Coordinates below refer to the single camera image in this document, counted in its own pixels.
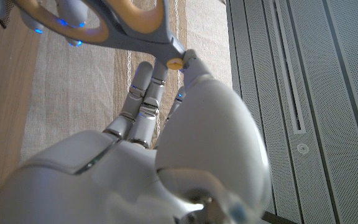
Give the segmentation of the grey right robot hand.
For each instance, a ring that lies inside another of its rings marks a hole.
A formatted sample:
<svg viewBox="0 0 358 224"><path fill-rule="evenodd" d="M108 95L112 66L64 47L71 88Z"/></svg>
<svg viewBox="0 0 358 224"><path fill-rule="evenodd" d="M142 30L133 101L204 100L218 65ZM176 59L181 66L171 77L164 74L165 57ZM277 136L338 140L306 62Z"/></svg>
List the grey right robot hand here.
<svg viewBox="0 0 358 224"><path fill-rule="evenodd" d="M149 149L82 131L25 161L0 187L0 223L255 223L271 174L239 96L194 50L184 96Z"/></svg>

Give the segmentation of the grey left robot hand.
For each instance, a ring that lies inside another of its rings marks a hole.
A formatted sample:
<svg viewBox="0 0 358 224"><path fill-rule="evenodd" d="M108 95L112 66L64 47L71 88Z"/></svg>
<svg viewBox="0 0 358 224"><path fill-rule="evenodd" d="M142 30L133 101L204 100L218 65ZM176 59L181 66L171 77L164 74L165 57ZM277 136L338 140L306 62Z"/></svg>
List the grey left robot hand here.
<svg viewBox="0 0 358 224"><path fill-rule="evenodd" d="M73 28L82 28L88 17L88 6L80 0L55 0L59 23ZM0 0L0 25L6 28L7 19L14 3ZM27 27L41 34L44 26L20 10L20 16Z"/></svg>

